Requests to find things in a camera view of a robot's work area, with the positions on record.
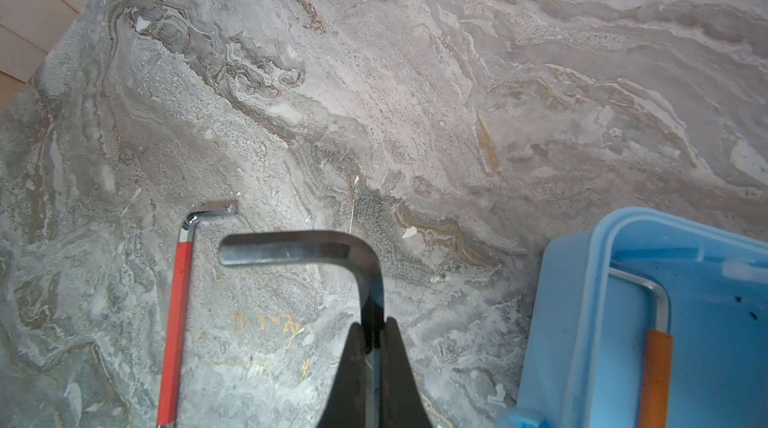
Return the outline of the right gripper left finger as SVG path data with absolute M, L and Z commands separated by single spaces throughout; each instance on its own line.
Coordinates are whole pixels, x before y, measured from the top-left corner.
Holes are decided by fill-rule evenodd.
M 348 331 L 340 363 L 317 428 L 365 426 L 366 344 L 360 324 Z

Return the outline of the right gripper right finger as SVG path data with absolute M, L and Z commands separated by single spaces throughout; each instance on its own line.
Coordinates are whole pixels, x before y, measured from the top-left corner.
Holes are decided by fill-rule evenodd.
M 394 318 L 386 320 L 380 342 L 380 426 L 432 428 Z

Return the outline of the silver hex key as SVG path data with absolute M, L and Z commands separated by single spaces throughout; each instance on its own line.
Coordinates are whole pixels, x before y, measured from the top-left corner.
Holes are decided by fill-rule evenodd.
M 361 239 L 334 231 L 235 234 L 218 250 L 227 267 L 291 264 L 330 264 L 356 278 L 360 318 L 366 344 L 365 426 L 380 426 L 380 333 L 384 327 L 384 289 L 379 260 Z

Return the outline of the light blue plastic tool box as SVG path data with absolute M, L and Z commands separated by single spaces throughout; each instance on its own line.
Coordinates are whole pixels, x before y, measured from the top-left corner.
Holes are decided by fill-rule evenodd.
M 650 293 L 674 338 L 665 427 L 767 423 L 767 246 L 645 208 L 558 237 L 541 262 L 522 378 L 500 427 L 637 427 Z

